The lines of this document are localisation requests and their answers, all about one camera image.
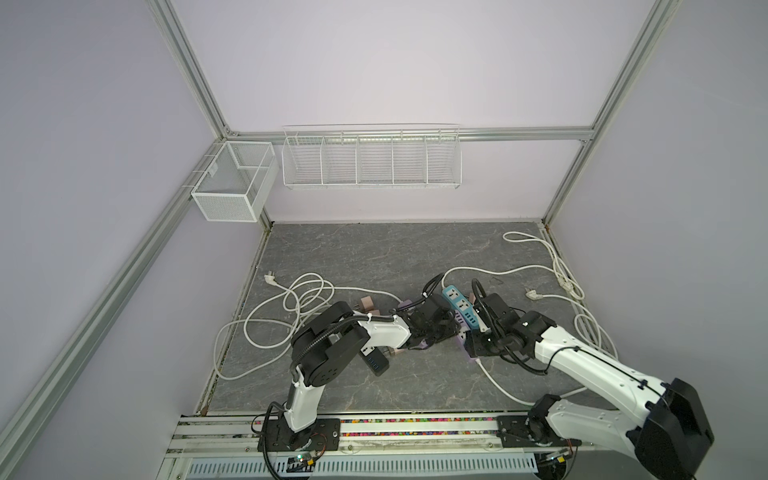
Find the teal power strip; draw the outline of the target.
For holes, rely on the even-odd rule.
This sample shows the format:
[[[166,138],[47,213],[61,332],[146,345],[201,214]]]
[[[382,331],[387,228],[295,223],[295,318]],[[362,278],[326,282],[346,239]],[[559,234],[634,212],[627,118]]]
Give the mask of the teal power strip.
[[[445,287],[442,290],[442,295],[452,305],[469,330],[481,333],[489,330],[489,327],[475,311],[473,304],[455,286]]]

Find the pink plug adapter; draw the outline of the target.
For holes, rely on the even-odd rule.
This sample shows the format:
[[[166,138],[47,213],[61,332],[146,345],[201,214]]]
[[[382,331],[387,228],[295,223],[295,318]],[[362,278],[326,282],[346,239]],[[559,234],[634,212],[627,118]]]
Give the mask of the pink plug adapter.
[[[359,310],[364,313],[369,313],[375,309],[375,305],[371,296],[365,296],[360,299]]]

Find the black power strip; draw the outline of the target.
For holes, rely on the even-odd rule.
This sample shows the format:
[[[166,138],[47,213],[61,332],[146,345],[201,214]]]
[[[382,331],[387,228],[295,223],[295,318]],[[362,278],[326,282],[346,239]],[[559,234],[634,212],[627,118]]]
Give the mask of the black power strip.
[[[361,358],[376,377],[382,376],[390,367],[388,358],[379,350],[361,355]]]

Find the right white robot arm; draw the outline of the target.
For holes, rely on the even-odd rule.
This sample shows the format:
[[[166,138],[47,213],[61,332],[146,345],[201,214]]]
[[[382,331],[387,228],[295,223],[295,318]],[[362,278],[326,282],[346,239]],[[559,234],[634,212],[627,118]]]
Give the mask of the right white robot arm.
[[[601,410],[546,394],[527,414],[531,441],[580,440],[637,460],[656,479],[695,478],[714,433],[692,385],[636,371],[537,311],[519,315],[496,293],[476,288],[474,295],[492,352],[537,375],[563,372],[612,406]]]

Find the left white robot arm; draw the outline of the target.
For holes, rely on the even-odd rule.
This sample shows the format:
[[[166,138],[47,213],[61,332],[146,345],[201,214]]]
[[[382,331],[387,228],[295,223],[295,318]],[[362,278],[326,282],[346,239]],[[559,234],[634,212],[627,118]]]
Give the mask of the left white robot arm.
[[[377,376],[389,368],[386,349],[426,350],[460,333],[456,308],[436,291],[431,279],[421,297],[398,305],[391,313],[359,312],[338,301],[300,328],[290,340],[291,377],[287,400],[272,403],[258,433],[260,449],[295,451],[327,437],[325,447],[338,446],[331,435],[340,422],[320,421],[318,408],[324,389],[359,357]]]

